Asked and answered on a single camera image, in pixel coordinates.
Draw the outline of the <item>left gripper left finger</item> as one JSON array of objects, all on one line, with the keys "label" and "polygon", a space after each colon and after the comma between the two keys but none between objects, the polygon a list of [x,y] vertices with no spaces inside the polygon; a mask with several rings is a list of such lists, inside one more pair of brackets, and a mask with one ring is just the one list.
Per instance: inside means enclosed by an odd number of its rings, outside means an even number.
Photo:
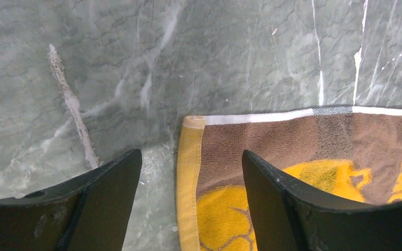
[{"label": "left gripper left finger", "polygon": [[0,199],[0,250],[121,250],[141,166],[134,149],[55,186]]}]

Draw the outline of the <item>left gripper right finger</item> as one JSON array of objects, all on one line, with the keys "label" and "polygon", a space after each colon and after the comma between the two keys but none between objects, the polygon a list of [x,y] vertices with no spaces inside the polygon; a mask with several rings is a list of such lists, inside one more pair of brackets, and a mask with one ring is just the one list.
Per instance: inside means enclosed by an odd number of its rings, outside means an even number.
[{"label": "left gripper right finger", "polygon": [[248,150],[242,169],[258,250],[402,250],[402,201],[335,196]]}]

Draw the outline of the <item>brown yellow cloth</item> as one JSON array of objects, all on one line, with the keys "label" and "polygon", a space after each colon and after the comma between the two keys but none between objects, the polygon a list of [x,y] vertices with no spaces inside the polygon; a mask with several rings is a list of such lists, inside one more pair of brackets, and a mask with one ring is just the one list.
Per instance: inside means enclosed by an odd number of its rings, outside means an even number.
[{"label": "brown yellow cloth", "polygon": [[187,116],[182,250],[402,250],[402,109]]}]

